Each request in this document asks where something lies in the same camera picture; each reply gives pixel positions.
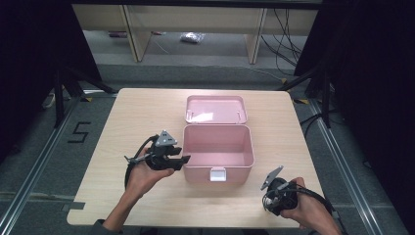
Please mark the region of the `clear plastic bag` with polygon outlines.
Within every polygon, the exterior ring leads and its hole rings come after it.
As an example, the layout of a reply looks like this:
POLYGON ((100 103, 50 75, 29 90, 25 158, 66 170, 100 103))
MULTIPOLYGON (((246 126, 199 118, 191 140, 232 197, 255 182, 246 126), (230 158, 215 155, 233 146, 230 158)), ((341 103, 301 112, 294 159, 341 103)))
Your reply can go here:
POLYGON ((180 40, 186 43, 198 44, 205 38, 204 33, 200 32, 183 32, 180 35, 180 40))

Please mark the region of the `person's left hand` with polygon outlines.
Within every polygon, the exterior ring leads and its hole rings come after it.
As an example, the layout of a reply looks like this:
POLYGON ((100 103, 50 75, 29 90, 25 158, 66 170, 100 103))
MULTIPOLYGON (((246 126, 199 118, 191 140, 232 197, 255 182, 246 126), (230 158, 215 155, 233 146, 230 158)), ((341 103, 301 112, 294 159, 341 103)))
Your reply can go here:
POLYGON ((138 200, 160 180, 169 177, 173 173, 172 168, 153 170, 145 162, 141 162, 131 169, 125 192, 130 198, 138 200))

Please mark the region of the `grey floor tape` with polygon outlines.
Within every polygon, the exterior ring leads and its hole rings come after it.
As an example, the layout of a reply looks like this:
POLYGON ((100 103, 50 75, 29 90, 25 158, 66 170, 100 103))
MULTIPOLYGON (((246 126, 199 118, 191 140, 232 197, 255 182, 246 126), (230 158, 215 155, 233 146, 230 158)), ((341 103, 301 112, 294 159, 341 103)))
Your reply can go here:
POLYGON ((84 206, 85 204, 83 202, 70 202, 62 206, 62 211, 69 212, 70 210, 83 210, 84 206))

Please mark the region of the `aluminium floor rail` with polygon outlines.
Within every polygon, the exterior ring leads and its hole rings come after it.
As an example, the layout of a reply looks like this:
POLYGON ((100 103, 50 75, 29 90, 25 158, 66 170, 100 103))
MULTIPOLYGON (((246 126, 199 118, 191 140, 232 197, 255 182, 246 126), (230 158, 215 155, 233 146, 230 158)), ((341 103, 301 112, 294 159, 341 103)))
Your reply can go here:
POLYGON ((367 199, 363 195, 363 192, 351 171, 350 166, 346 162, 346 158, 332 132, 332 129, 328 126, 329 119, 327 117, 323 117, 323 111, 319 107, 318 102, 314 99, 310 100, 310 109, 315 115, 320 115, 320 119, 318 120, 319 129, 326 144, 328 145, 334 162, 336 163, 340 175, 345 183, 346 189, 350 194, 350 197, 368 234, 384 235, 383 229, 380 227, 373 210, 369 206, 367 199))
POLYGON ((19 185, 19 189, 13 193, 0 192, 0 201, 9 200, 10 204, 0 215, 0 235, 9 235, 13 230, 23 208, 28 201, 30 194, 37 184, 44 168, 49 162, 53 151, 55 150, 64 129, 70 119, 73 110, 79 103, 79 98, 71 98, 68 105, 64 108, 64 116, 53 125, 53 129, 47 137, 41 151, 36 156, 32 164, 24 162, 28 167, 28 172, 24 175, 23 182, 19 185))

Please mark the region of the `black tripod stand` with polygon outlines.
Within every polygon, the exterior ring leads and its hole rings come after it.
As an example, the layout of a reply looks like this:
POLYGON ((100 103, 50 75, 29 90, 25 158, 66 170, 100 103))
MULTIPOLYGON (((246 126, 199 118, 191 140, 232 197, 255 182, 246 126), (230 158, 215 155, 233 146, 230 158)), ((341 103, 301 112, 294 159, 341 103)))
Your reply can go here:
POLYGON ((85 96, 85 92, 81 88, 79 80, 86 81, 87 83, 103 90, 105 93, 117 93, 117 90, 111 88, 102 81, 100 75, 90 76, 87 73, 75 68, 68 66, 59 67, 54 75, 56 127, 58 127, 65 118, 64 90, 68 91, 71 98, 83 98, 85 96))
POLYGON ((322 95, 322 111, 320 116, 327 128, 331 127, 329 119, 330 104, 330 75, 327 73, 323 64, 315 66, 313 69, 305 72, 291 82, 288 82, 277 88, 277 91, 288 91, 291 88, 305 82, 309 79, 309 83, 305 89, 307 98, 316 98, 318 94, 322 95))

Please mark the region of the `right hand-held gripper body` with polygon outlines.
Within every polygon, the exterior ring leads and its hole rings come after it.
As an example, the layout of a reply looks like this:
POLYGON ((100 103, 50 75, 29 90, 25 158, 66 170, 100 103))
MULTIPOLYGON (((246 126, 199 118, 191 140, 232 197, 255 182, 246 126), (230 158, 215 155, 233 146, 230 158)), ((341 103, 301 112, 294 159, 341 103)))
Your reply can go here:
POLYGON ((272 209, 280 208, 282 211, 292 210, 297 206, 297 186, 295 183, 289 182, 278 176, 282 169, 282 165, 277 166, 267 174, 262 183, 260 190, 266 190, 266 192, 270 193, 269 199, 262 199, 263 207, 266 200, 273 203, 272 209))

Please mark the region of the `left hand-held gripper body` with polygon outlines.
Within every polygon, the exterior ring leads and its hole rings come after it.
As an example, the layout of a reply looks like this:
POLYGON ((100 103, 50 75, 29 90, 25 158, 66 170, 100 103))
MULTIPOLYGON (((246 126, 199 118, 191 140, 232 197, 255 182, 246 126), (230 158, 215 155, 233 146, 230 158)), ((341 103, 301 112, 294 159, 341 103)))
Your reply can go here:
POLYGON ((127 168, 132 169, 135 165, 145 162, 153 170, 167 169, 167 161, 171 156, 169 150, 175 147, 176 143, 166 130, 149 137, 132 158, 125 157, 128 162, 127 168))

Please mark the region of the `black curtain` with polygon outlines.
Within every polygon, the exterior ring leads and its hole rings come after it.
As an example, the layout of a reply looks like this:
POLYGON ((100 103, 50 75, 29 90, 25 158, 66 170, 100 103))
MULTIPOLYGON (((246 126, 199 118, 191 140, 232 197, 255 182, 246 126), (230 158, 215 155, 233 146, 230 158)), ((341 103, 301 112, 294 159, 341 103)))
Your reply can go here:
POLYGON ((100 73, 68 0, 0 0, 0 163, 65 69, 100 73))
POLYGON ((297 73, 328 61, 336 98, 409 235, 415 235, 415 0, 309 0, 297 73))

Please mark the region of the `person's right hand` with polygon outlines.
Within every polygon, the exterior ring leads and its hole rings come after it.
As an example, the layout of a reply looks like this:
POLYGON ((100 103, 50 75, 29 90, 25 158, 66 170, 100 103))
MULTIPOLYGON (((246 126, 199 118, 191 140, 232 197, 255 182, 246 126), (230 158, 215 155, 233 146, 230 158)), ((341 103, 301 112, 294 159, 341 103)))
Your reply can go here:
POLYGON ((308 228, 307 218, 318 212, 327 212, 326 208, 316 199, 303 193, 297 193, 298 205, 292 210, 281 211, 281 216, 296 221, 301 229, 308 228))

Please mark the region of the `pink storage box white handle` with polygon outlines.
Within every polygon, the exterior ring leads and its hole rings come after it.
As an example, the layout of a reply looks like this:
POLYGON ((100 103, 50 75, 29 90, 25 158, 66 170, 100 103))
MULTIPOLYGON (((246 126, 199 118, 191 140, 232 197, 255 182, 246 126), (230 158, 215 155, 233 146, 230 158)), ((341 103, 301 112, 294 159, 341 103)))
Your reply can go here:
POLYGON ((183 131, 184 165, 191 183, 236 183, 248 179, 254 165, 248 115, 240 96, 192 95, 187 98, 183 131))

